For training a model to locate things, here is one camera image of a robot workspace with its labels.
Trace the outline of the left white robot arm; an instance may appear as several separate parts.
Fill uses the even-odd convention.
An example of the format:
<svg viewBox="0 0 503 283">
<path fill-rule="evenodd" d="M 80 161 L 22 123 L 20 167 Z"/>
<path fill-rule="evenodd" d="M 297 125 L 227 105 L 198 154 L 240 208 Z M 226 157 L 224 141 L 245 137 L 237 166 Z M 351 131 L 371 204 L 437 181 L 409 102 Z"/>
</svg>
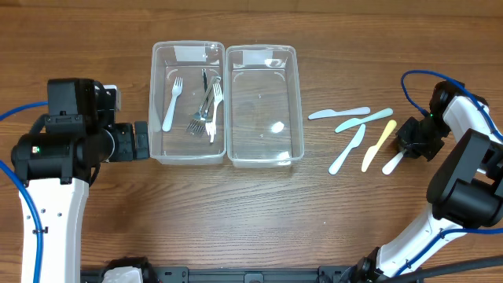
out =
<svg viewBox="0 0 503 283">
<path fill-rule="evenodd" d="M 43 113 L 1 169 L 23 213 L 22 282 L 79 282 L 83 214 L 103 163 L 147 160 L 145 121 L 116 122 L 120 90 L 93 79 L 51 79 Z"/>
</svg>

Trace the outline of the yellow plastic knife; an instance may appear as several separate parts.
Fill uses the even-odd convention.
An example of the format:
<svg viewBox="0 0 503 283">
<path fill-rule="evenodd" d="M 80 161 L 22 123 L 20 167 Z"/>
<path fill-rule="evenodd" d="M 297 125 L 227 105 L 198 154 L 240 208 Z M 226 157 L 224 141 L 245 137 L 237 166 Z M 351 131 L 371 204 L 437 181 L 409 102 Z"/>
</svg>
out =
<svg viewBox="0 0 503 283">
<path fill-rule="evenodd" d="M 386 139 L 391 135 L 393 130 L 396 128 L 397 122 L 394 119 L 391 119 L 387 122 L 386 127 L 384 128 L 378 142 L 375 145 L 370 146 L 365 153 L 365 156 L 362 161 L 362 172 L 367 172 L 369 165 L 371 164 L 375 155 L 379 152 L 381 146 L 386 141 Z"/>
</svg>

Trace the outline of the light teal plastic knife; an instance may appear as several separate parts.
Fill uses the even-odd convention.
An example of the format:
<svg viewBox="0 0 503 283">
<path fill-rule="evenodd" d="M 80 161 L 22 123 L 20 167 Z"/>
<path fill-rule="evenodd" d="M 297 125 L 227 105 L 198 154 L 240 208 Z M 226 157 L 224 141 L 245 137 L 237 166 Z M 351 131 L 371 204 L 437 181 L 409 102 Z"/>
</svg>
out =
<svg viewBox="0 0 503 283">
<path fill-rule="evenodd" d="M 358 128 L 357 133 L 354 135 L 354 137 L 347 145 L 347 147 L 344 149 L 344 151 L 341 152 L 341 154 L 334 160 L 334 162 L 329 167 L 329 174 L 335 175 L 340 170 L 351 150 L 359 147 L 360 144 L 362 143 L 362 140 L 365 136 L 365 131 L 366 131 L 366 125 L 362 124 Z"/>
</svg>

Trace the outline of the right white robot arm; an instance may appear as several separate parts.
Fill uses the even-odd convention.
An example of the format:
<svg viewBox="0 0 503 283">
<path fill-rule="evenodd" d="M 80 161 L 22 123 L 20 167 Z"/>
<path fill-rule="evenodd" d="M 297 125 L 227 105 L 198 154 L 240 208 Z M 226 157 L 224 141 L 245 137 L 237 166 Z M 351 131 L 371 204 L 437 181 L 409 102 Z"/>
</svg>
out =
<svg viewBox="0 0 503 283">
<path fill-rule="evenodd" d="M 494 233 L 502 219 L 502 142 L 489 126 L 483 97 L 464 84 L 435 85 L 422 120 L 409 118 L 397 131 L 398 157 L 432 160 L 449 134 L 457 144 L 429 182 L 427 205 L 393 241 L 375 248 L 339 277 L 340 282 L 420 282 L 421 265 L 468 233 Z"/>
</svg>

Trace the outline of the metal fork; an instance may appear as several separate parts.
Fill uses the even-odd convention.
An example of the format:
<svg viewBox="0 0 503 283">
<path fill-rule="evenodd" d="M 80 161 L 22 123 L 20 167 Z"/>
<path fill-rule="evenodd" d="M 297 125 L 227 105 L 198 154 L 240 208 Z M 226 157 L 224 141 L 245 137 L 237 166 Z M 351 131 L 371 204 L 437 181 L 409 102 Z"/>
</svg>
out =
<svg viewBox="0 0 503 283">
<path fill-rule="evenodd" d="M 208 97 L 208 100 L 207 100 L 207 103 L 204 107 L 204 111 L 203 111 L 203 114 L 202 114 L 202 118 L 204 119 L 203 121 L 203 124 L 206 124 L 208 123 L 211 119 L 210 119 L 210 109 L 211 109 L 211 106 L 213 104 L 213 100 L 214 100 L 214 91 L 212 90 L 209 94 L 209 97 Z"/>
<path fill-rule="evenodd" d="M 191 134 L 202 134 L 205 124 L 203 124 L 204 119 L 201 116 L 203 114 L 204 107 L 207 103 L 209 94 L 213 89 L 213 84 L 218 83 L 220 80 L 221 80 L 221 77 L 218 75 L 214 76 L 211 79 L 211 85 L 207 88 L 207 91 L 204 94 L 204 98 L 200 104 L 199 109 L 193 115 L 193 119 L 190 121 L 189 125 L 186 128 L 186 130 L 188 132 L 190 132 Z"/>
</svg>

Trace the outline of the white plastic fork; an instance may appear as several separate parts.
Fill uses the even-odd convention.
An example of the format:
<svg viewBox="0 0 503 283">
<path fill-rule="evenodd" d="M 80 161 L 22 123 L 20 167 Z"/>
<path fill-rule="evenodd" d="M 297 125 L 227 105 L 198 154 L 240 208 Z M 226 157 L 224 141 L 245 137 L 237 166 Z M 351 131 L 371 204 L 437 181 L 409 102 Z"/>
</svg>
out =
<svg viewBox="0 0 503 283">
<path fill-rule="evenodd" d="M 164 132 L 168 132 L 172 128 L 172 123 L 174 119 L 174 109 L 176 106 L 177 99 L 182 93 L 182 88 L 183 88 L 183 78 L 176 77 L 174 80 L 174 85 L 171 90 L 171 101 L 170 104 L 168 105 L 167 113 L 164 117 L 162 124 L 162 130 Z"/>
<path fill-rule="evenodd" d="M 213 115 L 211 118 L 211 122 L 208 122 L 205 125 L 207 135 L 210 137 L 209 142 L 211 144 L 214 143 L 215 135 L 216 135 L 216 131 L 217 131 L 216 130 L 216 122 L 217 122 L 218 106 L 223 101 L 223 92 L 222 92 L 222 88 L 220 86 L 220 83 L 213 84 L 213 91 L 214 91 Z"/>
</svg>

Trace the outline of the pale blue plastic knife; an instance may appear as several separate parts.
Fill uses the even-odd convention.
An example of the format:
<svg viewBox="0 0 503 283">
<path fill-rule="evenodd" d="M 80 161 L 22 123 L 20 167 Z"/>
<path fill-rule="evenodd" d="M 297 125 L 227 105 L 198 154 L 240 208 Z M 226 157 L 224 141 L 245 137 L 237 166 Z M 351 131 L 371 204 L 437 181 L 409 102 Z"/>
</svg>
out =
<svg viewBox="0 0 503 283">
<path fill-rule="evenodd" d="M 314 119 L 324 119 L 324 118 L 331 118 L 331 117 L 337 117 L 337 116 L 360 116 L 360 115 L 367 115 L 370 114 L 370 108 L 369 107 L 359 107 L 359 108 L 353 108 L 353 109 L 348 109 L 348 110 L 343 110 L 343 111 L 335 111 L 333 109 L 323 109 L 317 112 L 314 112 L 308 116 L 308 120 L 314 120 Z"/>
</svg>

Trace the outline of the white plastic knife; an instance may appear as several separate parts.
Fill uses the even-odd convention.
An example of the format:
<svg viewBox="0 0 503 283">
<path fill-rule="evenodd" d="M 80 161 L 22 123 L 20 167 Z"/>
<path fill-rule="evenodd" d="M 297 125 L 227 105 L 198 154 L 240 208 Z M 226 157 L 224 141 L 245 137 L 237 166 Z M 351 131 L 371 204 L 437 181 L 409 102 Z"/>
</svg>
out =
<svg viewBox="0 0 503 283">
<path fill-rule="evenodd" d="M 401 162 L 402 158 L 404 157 L 405 150 L 400 151 L 397 153 L 393 158 L 391 158 L 382 168 L 382 173 L 384 175 L 389 175 L 390 173 L 393 172 L 393 170 L 398 166 L 398 164 Z"/>
</svg>

